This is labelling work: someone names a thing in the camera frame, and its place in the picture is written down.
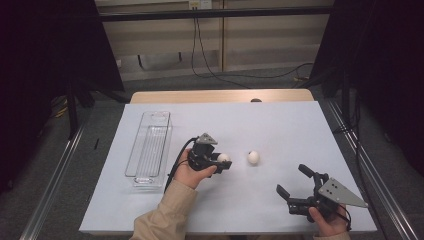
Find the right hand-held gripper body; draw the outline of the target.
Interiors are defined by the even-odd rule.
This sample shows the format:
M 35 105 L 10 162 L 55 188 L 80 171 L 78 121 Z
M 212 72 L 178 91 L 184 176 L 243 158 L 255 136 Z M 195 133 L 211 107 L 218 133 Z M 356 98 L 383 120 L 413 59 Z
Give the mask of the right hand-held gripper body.
M 327 174 L 304 172 L 304 175 L 314 181 L 313 194 L 306 199 L 292 198 L 290 194 L 287 194 L 290 214 L 306 216 L 307 220 L 313 223 L 314 220 L 309 213 L 310 207 L 315 207 L 325 219 L 337 215 L 341 205 L 368 207 L 367 202 Z

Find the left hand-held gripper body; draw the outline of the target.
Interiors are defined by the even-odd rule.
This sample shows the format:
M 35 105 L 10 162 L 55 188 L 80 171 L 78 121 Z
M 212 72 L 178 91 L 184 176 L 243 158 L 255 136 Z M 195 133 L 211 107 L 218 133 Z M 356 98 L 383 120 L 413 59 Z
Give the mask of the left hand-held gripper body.
M 188 154 L 189 166 L 195 171 L 201 171 L 210 166 L 219 166 L 217 160 L 212 159 L 217 144 L 218 142 L 208 133 L 197 137 Z

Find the clear plastic storage bin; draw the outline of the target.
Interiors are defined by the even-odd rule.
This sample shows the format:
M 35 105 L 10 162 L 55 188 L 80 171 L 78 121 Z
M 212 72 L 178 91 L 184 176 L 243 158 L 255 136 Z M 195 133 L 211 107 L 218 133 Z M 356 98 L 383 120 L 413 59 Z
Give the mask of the clear plastic storage bin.
M 158 189 L 163 185 L 171 134 L 169 112 L 142 114 L 125 171 L 134 187 Z

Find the person's left hand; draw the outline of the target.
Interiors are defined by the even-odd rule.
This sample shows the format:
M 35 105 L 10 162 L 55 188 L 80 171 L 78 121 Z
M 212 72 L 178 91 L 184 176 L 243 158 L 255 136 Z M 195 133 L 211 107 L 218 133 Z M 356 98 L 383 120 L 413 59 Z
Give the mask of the person's left hand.
M 210 166 L 206 169 L 195 171 L 189 166 L 186 158 L 182 157 L 178 161 L 174 179 L 187 187 L 196 189 L 200 182 L 205 178 L 211 177 L 216 169 L 216 166 Z

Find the person's right hand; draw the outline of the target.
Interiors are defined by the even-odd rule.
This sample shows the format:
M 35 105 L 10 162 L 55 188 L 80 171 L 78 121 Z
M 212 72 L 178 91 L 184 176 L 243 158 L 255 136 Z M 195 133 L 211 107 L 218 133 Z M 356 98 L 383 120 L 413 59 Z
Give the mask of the person's right hand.
M 325 219 L 315 207 L 310 207 L 308 211 L 318 227 L 318 233 L 314 236 L 332 236 L 342 232 L 348 232 L 347 222 L 344 220 L 346 216 L 344 205 L 340 205 L 337 213 L 328 219 Z

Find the white table mat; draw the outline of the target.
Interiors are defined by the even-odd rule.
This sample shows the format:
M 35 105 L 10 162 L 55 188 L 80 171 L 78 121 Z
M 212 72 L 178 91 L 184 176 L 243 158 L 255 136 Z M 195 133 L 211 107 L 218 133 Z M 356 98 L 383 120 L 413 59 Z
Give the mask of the white table mat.
M 314 183 L 298 170 L 300 164 L 329 174 L 352 192 L 358 190 L 315 101 L 129 104 L 81 223 L 82 232 L 129 234 L 135 218 L 160 202 L 161 190 L 139 190 L 124 174 L 141 116 L 149 111 L 170 113 L 170 162 L 188 139 L 202 133 L 216 139 L 217 151 L 233 161 L 229 170 L 200 183 L 187 226 L 190 234 L 314 232 L 305 217 L 289 214 L 276 192 L 280 184 L 295 198 L 312 194 Z M 247 160 L 250 151 L 260 155 L 256 165 Z

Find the wooden table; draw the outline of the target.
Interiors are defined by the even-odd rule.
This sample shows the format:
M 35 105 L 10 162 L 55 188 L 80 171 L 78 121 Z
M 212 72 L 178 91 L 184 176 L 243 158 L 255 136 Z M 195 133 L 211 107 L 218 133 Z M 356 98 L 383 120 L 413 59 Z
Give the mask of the wooden table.
M 131 104 L 159 103 L 223 103 L 250 102 L 259 98 L 262 102 L 313 101 L 307 89 L 236 89 L 236 90 L 187 90 L 140 91 L 132 95 Z

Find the black curtain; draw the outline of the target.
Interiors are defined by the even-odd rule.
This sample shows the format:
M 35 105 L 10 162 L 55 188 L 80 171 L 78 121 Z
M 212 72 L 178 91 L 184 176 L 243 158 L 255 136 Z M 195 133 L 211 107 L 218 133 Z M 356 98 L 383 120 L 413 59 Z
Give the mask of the black curtain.
M 11 189 L 53 99 L 122 91 L 95 0 L 0 0 L 0 194 Z
M 334 0 L 311 79 L 352 84 L 424 177 L 424 0 Z

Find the black metal stand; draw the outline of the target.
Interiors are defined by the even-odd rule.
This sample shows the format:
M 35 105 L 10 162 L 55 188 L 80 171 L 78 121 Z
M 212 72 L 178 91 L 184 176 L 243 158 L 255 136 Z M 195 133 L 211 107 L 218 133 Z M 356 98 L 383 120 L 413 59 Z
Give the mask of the black metal stand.
M 77 115 L 77 104 L 80 103 L 84 105 L 86 102 L 87 91 L 84 85 L 81 83 L 79 79 L 67 81 L 66 85 L 66 100 L 67 100 L 67 109 L 68 109 L 68 117 L 70 124 L 69 131 L 69 139 L 72 139 L 76 134 L 79 123 L 78 123 L 78 115 Z

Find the black horizontal metal bar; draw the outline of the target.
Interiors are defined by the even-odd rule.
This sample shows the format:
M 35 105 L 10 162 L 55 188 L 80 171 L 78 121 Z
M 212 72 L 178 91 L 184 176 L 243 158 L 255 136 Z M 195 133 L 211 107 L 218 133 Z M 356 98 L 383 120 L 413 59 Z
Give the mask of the black horizontal metal bar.
M 102 22 L 148 21 L 148 20 L 179 20 L 208 19 L 229 17 L 259 17 L 259 16 L 295 16 L 330 14 L 332 6 L 306 6 L 282 8 L 248 8 L 248 9 L 211 9 L 211 10 L 181 10 L 136 13 L 102 13 Z

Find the aluminium floor rail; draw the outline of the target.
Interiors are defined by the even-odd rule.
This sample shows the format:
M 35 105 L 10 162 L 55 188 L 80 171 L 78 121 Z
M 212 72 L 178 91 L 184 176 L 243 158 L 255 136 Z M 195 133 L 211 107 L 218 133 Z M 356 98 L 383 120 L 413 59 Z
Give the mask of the aluminium floor rail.
M 361 145 L 359 130 L 354 130 L 353 127 L 350 127 L 345 122 L 342 117 L 342 110 L 335 100 L 329 100 L 328 106 L 338 124 L 335 132 L 344 135 L 355 154 L 355 162 L 362 181 L 363 190 L 369 193 L 365 181 L 363 180 L 363 176 L 366 176 L 401 239 L 419 240 L 408 217 L 383 181 L 365 148 Z
M 62 184 L 64 174 L 67 171 L 73 155 L 79 145 L 85 127 L 86 124 L 82 123 L 68 140 L 55 171 L 53 172 L 53 175 L 51 176 L 49 183 L 44 190 L 37 207 L 27 222 L 19 240 L 37 240 Z

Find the white wall socket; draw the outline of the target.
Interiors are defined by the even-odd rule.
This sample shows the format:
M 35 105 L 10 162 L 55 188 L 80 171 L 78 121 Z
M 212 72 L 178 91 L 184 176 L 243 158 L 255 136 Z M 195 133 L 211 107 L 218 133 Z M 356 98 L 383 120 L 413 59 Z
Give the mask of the white wall socket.
M 189 0 L 190 10 L 211 10 L 212 0 Z

